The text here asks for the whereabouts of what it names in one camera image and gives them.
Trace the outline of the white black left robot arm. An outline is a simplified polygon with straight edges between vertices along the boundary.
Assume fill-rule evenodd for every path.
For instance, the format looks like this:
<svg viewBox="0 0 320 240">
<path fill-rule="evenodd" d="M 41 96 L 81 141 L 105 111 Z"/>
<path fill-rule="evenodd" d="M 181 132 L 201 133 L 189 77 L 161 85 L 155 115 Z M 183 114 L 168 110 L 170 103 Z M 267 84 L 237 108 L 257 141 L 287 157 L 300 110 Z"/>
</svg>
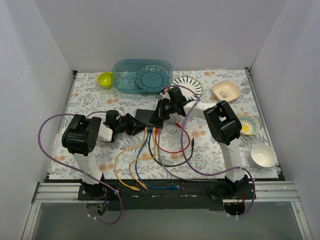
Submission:
<svg viewBox="0 0 320 240">
<path fill-rule="evenodd" d="M 118 134 L 125 132 L 128 135 L 136 135 L 146 126 L 129 113 L 124 114 L 119 110 L 108 110 L 105 121 L 100 117 L 87 118 L 76 114 L 64 131 L 61 143 L 72 154 L 80 170 L 103 181 L 104 175 L 93 154 L 96 143 L 113 143 Z"/>
</svg>

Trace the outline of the black network switch box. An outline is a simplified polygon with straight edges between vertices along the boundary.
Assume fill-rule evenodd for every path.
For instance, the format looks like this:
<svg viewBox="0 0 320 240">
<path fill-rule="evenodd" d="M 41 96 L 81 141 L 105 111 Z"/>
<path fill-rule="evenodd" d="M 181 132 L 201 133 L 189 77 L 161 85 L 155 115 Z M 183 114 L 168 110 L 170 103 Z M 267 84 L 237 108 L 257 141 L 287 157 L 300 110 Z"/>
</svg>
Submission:
<svg viewBox="0 0 320 240">
<path fill-rule="evenodd" d="M 154 113 L 154 110 L 137 109 L 135 113 L 135 118 L 138 121 L 145 123 L 148 127 L 155 127 L 153 125 L 149 125 L 149 119 L 153 113 Z"/>
</svg>

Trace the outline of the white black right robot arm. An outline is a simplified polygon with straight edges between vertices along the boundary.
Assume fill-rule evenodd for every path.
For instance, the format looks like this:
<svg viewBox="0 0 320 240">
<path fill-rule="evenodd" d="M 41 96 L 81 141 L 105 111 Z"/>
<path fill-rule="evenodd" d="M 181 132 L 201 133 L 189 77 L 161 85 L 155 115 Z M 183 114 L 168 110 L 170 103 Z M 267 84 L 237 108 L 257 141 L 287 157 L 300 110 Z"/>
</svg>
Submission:
<svg viewBox="0 0 320 240">
<path fill-rule="evenodd" d="M 203 103 L 199 99 L 187 100 L 179 87 L 167 91 L 169 98 L 160 99 L 149 121 L 157 123 L 168 120 L 171 114 L 206 120 L 210 133 L 219 144 L 226 170 L 225 184 L 227 195 L 237 199 L 245 192 L 249 184 L 248 174 L 242 168 L 239 140 L 242 125 L 229 103 Z"/>
</svg>

